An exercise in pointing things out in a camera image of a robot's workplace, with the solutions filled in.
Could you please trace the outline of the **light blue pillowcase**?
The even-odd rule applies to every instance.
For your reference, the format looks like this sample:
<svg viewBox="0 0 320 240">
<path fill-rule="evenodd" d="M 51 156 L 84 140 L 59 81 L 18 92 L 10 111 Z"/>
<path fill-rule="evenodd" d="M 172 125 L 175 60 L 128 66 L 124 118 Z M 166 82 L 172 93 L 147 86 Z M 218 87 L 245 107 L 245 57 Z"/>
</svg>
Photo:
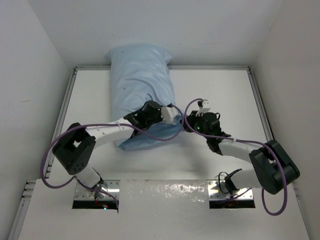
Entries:
<svg viewBox="0 0 320 240">
<path fill-rule="evenodd" d="M 111 121 L 139 110 L 147 101 L 164 107 L 175 104 L 175 92 L 168 63 L 173 56 L 154 44 L 132 44 L 112 48 L 107 53 L 111 62 Z"/>
</svg>

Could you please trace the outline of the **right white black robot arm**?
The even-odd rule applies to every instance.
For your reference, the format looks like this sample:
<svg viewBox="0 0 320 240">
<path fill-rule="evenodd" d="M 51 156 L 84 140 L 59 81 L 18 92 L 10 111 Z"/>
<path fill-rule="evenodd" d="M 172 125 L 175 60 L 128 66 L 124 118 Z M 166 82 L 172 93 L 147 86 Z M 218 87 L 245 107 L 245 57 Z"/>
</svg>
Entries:
<svg viewBox="0 0 320 240">
<path fill-rule="evenodd" d="M 241 168 L 224 177 L 219 189 L 223 194 L 234 194 L 242 188 L 260 188 L 275 195 L 300 177 L 300 171 L 279 142 L 270 140 L 259 144 L 254 141 L 233 140 L 222 131 L 219 113 L 198 114 L 192 111 L 185 117 L 186 132 L 205 137 L 208 148 L 221 156 L 230 156 L 252 164 L 252 170 Z"/>
</svg>

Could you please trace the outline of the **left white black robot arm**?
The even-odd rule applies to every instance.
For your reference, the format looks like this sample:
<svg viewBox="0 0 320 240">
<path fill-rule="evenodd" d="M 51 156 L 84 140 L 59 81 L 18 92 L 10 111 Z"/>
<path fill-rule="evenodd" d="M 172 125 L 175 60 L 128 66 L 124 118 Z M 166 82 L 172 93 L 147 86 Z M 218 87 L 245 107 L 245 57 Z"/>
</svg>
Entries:
<svg viewBox="0 0 320 240">
<path fill-rule="evenodd" d="M 114 141 L 123 143 L 164 120 L 164 106 L 147 101 L 142 108 L 102 126 L 72 124 L 52 148 L 52 153 L 67 173 L 86 187 L 96 190 L 102 178 L 89 164 L 94 149 Z"/>
</svg>

